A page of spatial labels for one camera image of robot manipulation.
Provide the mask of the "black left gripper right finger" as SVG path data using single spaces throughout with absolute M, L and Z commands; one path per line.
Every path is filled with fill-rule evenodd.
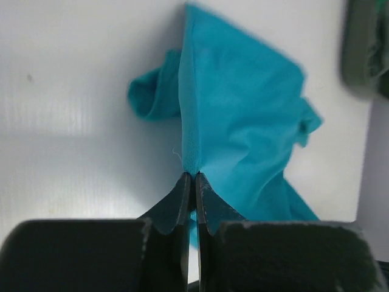
M 200 291 L 387 291 L 354 223 L 250 221 L 196 175 Z

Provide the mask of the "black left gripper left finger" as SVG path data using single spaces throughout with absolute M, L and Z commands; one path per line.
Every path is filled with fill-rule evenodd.
M 2 291 L 186 291 L 191 178 L 137 219 L 30 220 L 1 248 Z

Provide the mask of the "teal t-shirt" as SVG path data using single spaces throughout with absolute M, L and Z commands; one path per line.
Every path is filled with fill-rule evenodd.
M 313 221 L 316 214 L 285 180 L 295 144 L 322 121 L 303 97 L 292 60 L 221 17 L 185 6 L 182 49 L 135 78 L 128 90 L 146 120 L 182 121 L 182 166 L 249 220 Z

